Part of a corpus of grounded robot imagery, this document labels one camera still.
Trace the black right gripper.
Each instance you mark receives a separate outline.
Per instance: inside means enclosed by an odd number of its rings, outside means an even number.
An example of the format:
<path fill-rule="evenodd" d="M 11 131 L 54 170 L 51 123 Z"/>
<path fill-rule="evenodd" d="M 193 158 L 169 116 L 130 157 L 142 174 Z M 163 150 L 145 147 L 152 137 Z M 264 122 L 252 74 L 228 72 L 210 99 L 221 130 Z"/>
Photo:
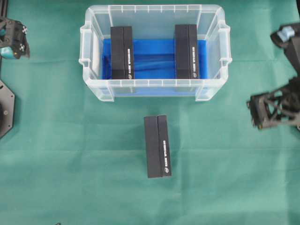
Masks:
<path fill-rule="evenodd" d="M 276 89 L 247 101 L 253 127 L 259 130 L 289 125 L 300 129 L 300 90 Z"/>

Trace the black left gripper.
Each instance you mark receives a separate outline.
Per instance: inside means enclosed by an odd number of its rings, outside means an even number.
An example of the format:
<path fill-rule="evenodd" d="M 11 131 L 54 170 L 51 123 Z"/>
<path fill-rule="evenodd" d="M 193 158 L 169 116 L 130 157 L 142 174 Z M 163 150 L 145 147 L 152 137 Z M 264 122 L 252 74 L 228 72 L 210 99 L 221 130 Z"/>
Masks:
<path fill-rule="evenodd" d="M 30 47 L 27 42 L 27 27 L 20 21 L 0 18 L 0 56 L 5 59 L 20 59 L 30 57 Z"/>

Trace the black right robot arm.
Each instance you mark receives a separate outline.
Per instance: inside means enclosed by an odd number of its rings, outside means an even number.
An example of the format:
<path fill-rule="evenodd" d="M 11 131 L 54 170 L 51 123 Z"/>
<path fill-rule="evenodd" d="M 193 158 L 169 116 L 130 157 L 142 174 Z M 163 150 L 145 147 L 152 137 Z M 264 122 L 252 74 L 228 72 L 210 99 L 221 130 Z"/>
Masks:
<path fill-rule="evenodd" d="M 297 75 L 288 84 L 271 92 L 252 95 L 247 101 L 254 127 L 259 130 L 278 125 L 300 128 L 300 24 L 284 24 L 270 35 L 284 50 Z"/>

